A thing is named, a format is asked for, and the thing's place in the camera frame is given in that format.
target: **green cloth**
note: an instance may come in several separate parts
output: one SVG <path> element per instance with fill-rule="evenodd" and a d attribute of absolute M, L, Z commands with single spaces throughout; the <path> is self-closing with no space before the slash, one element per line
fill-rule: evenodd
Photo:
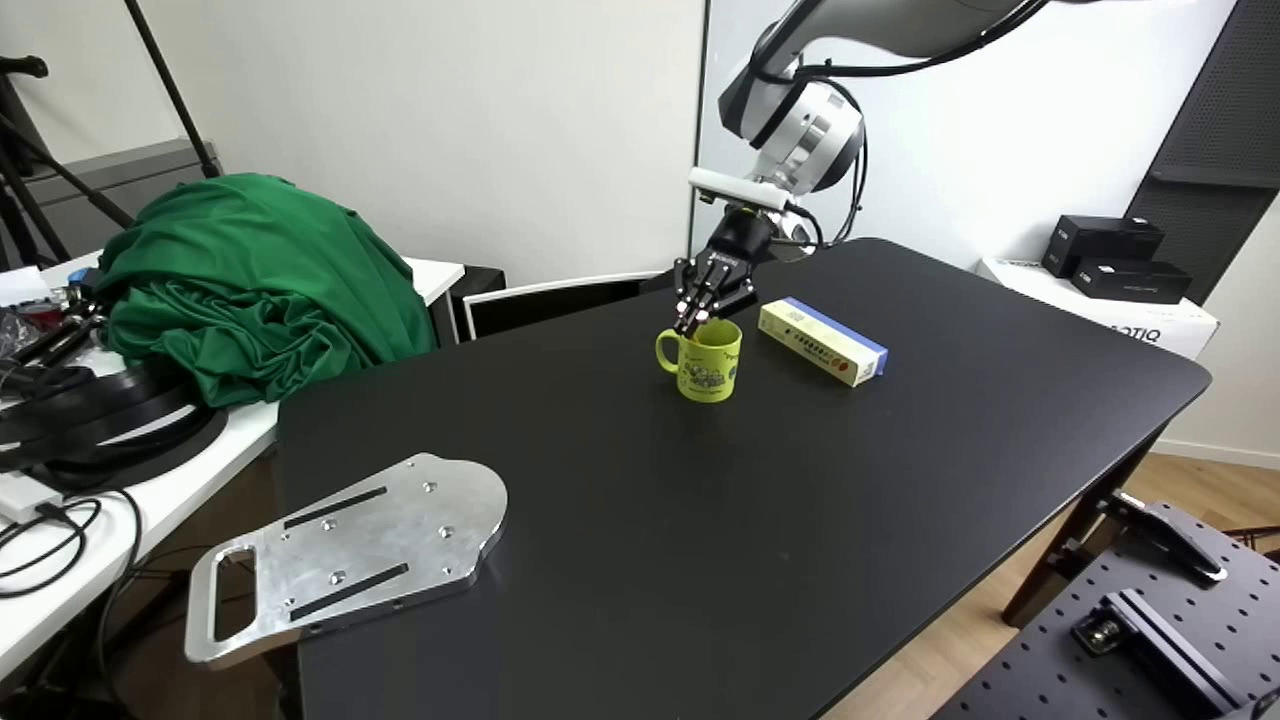
<path fill-rule="evenodd" d="M 210 409 L 428 354 L 408 264 L 348 209 L 274 175 L 182 184 L 100 257 L 106 350 L 179 366 Z"/>

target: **yellow mug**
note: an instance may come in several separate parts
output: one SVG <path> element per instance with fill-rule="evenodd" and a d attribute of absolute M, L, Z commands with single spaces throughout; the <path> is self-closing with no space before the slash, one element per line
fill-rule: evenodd
<path fill-rule="evenodd" d="M 745 327 L 720 318 L 699 326 L 692 337 L 663 327 L 651 354 L 657 366 L 674 377 L 678 395 L 695 403 L 722 403 L 737 390 Z"/>

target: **machine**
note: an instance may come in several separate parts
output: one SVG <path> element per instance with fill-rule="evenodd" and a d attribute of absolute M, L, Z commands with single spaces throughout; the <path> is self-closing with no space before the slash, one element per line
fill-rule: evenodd
<path fill-rule="evenodd" d="M 850 231 L 868 184 L 868 119 L 843 77 L 924 72 L 1009 37 L 1047 0 L 797 0 L 764 30 L 747 64 L 720 94 L 720 124 L 761 155 L 750 180 L 692 173 L 705 201 L 722 201 L 710 239 L 678 260 L 674 331 L 756 299 L 750 269 L 771 257 L 811 257 Z M 802 60 L 817 42 L 856 42 L 899 56 L 899 64 Z M 847 222 L 825 237 L 797 197 L 850 175 Z"/>

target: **box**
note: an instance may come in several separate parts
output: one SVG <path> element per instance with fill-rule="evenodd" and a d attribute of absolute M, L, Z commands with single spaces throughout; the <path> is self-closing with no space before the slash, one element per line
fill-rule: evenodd
<path fill-rule="evenodd" d="M 1083 318 L 1151 350 L 1196 360 L 1217 331 L 1217 318 L 1192 299 L 1178 303 L 1125 303 L 1093 299 L 1075 283 L 1047 278 L 1042 269 L 980 260 L 976 278 L 994 280 L 1021 295 Z"/>
<path fill-rule="evenodd" d="M 886 360 L 886 350 L 792 295 L 764 303 L 756 326 L 764 337 L 778 341 L 784 350 L 792 350 L 797 356 L 825 370 L 847 390 L 878 377 Z"/>

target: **black tabletop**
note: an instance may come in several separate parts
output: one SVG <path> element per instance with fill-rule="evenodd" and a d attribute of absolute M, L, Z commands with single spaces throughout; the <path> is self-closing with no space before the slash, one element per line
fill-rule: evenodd
<path fill-rule="evenodd" d="M 1207 384 L 878 239 L 761 290 L 893 374 L 843 390 L 747 327 L 737 402 L 695 409 L 651 291 L 292 402 L 297 505 L 405 452 L 513 494 L 474 589 L 298 648 L 306 717 L 811 717 Z"/>

